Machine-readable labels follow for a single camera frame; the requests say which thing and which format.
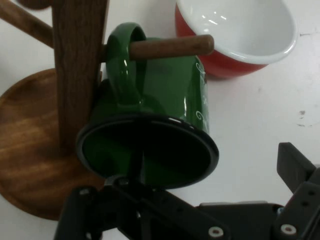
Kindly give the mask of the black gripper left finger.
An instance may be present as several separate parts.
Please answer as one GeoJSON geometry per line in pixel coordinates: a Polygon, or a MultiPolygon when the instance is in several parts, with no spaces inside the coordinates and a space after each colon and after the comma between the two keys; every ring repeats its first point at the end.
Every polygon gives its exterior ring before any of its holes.
{"type": "Polygon", "coordinates": [[[163,189],[144,185],[144,155],[132,154],[127,177],[102,190],[75,188],[65,201],[57,240],[100,240],[118,229],[130,240],[228,240],[230,229],[163,189]]]}

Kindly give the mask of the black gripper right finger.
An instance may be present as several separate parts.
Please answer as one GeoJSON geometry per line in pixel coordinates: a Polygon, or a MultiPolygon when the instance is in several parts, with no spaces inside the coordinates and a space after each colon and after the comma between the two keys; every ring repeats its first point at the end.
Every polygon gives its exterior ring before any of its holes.
{"type": "Polygon", "coordinates": [[[293,193],[273,223],[276,240],[320,238],[320,169],[292,143],[278,145],[277,173],[293,193]]]}

